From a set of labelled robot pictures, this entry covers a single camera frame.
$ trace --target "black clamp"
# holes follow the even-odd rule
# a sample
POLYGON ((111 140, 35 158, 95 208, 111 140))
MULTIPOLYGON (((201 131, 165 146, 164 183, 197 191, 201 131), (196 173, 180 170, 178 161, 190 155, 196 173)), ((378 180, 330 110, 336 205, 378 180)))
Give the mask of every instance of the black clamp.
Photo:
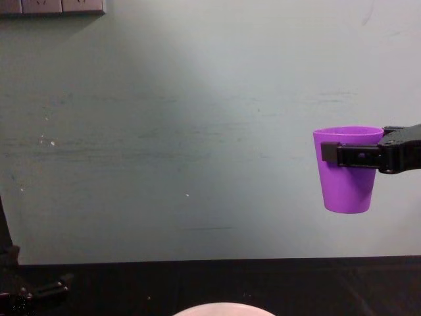
POLYGON ((60 306, 72 286, 73 275, 34 287, 16 273, 19 247, 0 251, 0 316, 35 316, 36 312, 60 306))
POLYGON ((339 167, 378 169, 397 174, 421 169, 421 124, 384 128, 378 144, 322 143, 322 160, 339 167))

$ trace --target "purple cup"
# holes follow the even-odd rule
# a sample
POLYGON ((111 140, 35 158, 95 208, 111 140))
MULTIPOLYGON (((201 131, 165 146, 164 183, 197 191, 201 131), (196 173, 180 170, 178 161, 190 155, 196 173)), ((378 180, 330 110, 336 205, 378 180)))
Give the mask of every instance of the purple cup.
POLYGON ((381 128, 364 126, 331 127, 313 132, 326 209, 345 214, 367 211, 370 207, 376 170, 345 168, 327 163, 322 160, 321 143, 377 144, 383 137, 383 132, 381 128))

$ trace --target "plastic cup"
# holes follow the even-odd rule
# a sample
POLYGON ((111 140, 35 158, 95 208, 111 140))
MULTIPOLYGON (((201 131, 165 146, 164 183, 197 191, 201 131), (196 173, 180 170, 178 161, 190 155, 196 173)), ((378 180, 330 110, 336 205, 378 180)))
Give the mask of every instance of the plastic cup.
POLYGON ((237 303, 211 303, 189 308, 175 316, 274 316, 257 307, 237 303))
POLYGON ((322 142, 342 144, 377 144, 383 137, 377 127, 331 127, 313 132, 318 172, 324 206, 336 213, 363 213, 370 208, 371 194, 376 177, 375 169, 338 167, 322 160, 322 142))

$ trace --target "power outlet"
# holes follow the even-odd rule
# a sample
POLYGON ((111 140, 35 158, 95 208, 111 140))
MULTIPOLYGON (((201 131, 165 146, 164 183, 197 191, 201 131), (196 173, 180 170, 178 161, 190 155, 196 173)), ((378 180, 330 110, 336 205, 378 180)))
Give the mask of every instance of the power outlet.
POLYGON ((105 0, 62 0, 64 13, 105 13, 105 0))
POLYGON ((0 0, 0 16, 10 14, 22 14, 20 0, 0 0))
POLYGON ((24 14, 62 13, 61 0, 22 0, 24 14))

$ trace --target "white bowl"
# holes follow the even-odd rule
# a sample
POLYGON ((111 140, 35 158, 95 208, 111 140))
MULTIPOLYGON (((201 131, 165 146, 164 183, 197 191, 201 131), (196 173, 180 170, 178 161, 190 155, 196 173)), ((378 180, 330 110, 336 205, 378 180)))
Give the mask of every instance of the white bowl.
POLYGON ((237 304, 212 303, 199 305, 182 311, 175 316, 274 316, 263 309, 237 304))

